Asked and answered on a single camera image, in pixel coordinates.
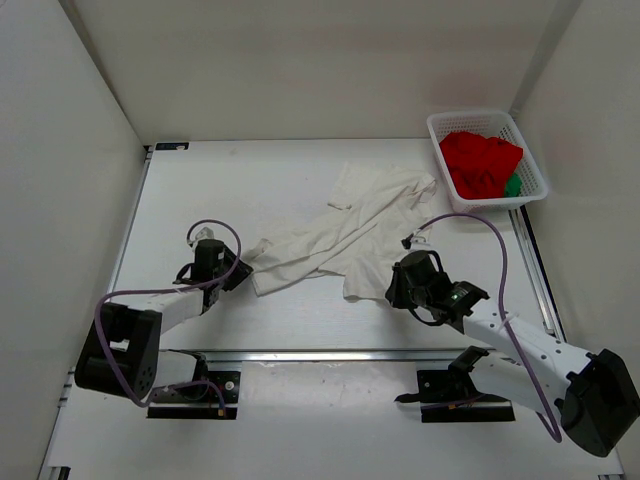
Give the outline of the white t shirt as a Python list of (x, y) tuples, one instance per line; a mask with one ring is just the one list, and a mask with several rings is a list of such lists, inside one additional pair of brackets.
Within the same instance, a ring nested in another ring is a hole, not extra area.
[(401, 240), (432, 217), (436, 190), (436, 179), (423, 170), (345, 164), (327, 213), (270, 234), (244, 254), (255, 293), (332, 275), (344, 279), (344, 298), (382, 300), (392, 266), (404, 255)]

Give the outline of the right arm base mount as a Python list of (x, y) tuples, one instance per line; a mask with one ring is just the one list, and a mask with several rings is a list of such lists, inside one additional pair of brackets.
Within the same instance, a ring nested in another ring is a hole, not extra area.
[(488, 355), (488, 350), (471, 346), (446, 369), (418, 370), (418, 391), (400, 394), (395, 402), (417, 404), (423, 424), (514, 422), (510, 401), (480, 392), (471, 380), (475, 364)]

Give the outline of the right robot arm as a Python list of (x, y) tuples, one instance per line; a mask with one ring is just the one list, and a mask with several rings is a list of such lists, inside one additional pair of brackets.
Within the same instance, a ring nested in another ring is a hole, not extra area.
[(411, 314), (427, 310), (432, 327), (480, 341), (447, 368), (444, 392), (452, 403), (502, 397), (555, 420), (578, 447), (601, 458), (639, 418), (639, 394), (619, 355), (574, 347), (517, 316), (503, 320), (486, 291), (451, 281), (434, 251), (412, 251), (396, 262), (385, 297)]

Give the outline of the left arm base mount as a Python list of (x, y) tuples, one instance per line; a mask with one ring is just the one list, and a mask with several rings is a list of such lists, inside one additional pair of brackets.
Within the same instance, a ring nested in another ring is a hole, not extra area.
[(235, 420), (241, 387), (239, 363), (211, 360), (204, 352), (160, 352), (147, 418)]

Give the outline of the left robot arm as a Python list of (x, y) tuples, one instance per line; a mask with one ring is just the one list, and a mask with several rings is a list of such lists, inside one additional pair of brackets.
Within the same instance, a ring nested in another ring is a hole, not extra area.
[(98, 302), (74, 371), (78, 387), (127, 398), (141, 408), (162, 390), (188, 400), (221, 393), (204, 371), (203, 355), (162, 352), (160, 337), (207, 313), (222, 291), (235, 289), (253, 269), (221, 240), (189, 245), (194, 260), (178, 271), (172, 288), (114, 291)]

